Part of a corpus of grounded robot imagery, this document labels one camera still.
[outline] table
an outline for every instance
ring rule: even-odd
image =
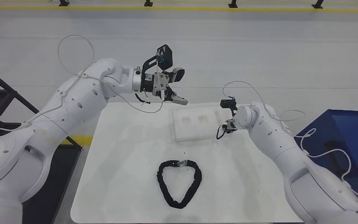
[[[154,111],[158,104],[140,106]],[[247,131],[229,137],[175,142],[172,109],[146,114],[125,103],[102,111],[74,197],[76,223],[302,222],[289,207],[283,178]],[[202,182],[184,209],[170,207],[157,171],[167,160],[195,161]],[[190,167],[165,168],[164,181],[181,201],[193,181]]]

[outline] blue bin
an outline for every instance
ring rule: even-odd
[[[345,180],[353,190],[358,191],[358,111],[327,110],[297,135],[303,136],[312,128],[316,128],[317,131],[312,136],[304,138],[303,148],[313,156],[335,148],[347,152],[352,161],[352,169]],[[295,140],[300,145],[301,139]],[[347,157],[339,151],[312,160],[339,178],[348,169]]]

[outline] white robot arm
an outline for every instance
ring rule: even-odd
[[[248,130],[257,148],[270,158],[284,177],[286,199],[308,224],[354,224],[358,222],[358,198],[347,183],[315,164],[296,144],[274,109],[262,102],[236,108],[235,99],[223,100],[233,119],[223,125],[226,133]]]
[[[180,81],[184,69],[165,72],[172,66],[172,52],[167,45],[158,52],[144,63],[142,70],[124,67],[110,58],[96,61],[80,72],[80,77],[74,76],[62,84],[33,118],[0,137],[1,223],[22,222],[21,203],[44,185],[58,145],[74,128],[99,114],[109,98],[146,91],[162,101],[187,104],[168,85]],[[146,70],[155,65],[163,71],[147,74]]]

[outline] yellow floor stripe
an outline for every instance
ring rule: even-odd
[[[211,8],[211,7],[143,7],[143,6],[0,6],[0,10],[167,10],[167,11],[233,11],[233,12],[336,12],[336,13],[358,13],[358,9],[340,8]]]
[[[0,3],[48,3],[48,0],[0,0]],[[86,4],[139,4],[143,3],[144,0],[102,0],[99,2],[88,2]],[[152,0],[153,3],[164,3],[164,4],[228,4],[226,1],[171,1],[171,0]],[[275,5],[308,5],[308,2],[241,2],[237,1],[237,5],[265,5],[265,6],[275,6]],[[358,3],[354,2],[324,2],[324,6],[358,6]]]
[[[93,140],[93,136],[70,136],[75,140],[80,146],[90,146]],[[61,144],[71,144],[67,139],[65,139]]]

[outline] white foam block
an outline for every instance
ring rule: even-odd
[[[175,141],[215,138],[219,124],[230,118],[231,111],[217,102],[173,108]]]

